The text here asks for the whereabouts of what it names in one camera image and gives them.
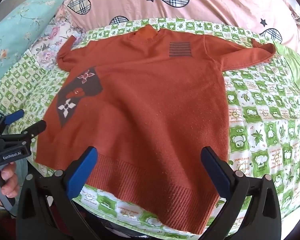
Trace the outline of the person's left hand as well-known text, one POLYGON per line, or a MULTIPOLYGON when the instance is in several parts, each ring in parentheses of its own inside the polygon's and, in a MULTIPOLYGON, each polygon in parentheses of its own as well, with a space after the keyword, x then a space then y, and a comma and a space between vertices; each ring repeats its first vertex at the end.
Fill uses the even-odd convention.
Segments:
POLYGON ((19 193, 18 177, 15 171, 15 162, 10 162, 1 171, 1 177, 5 181, 5 184, 1 187, 1 193, 8 198, 15 198, 19 193))

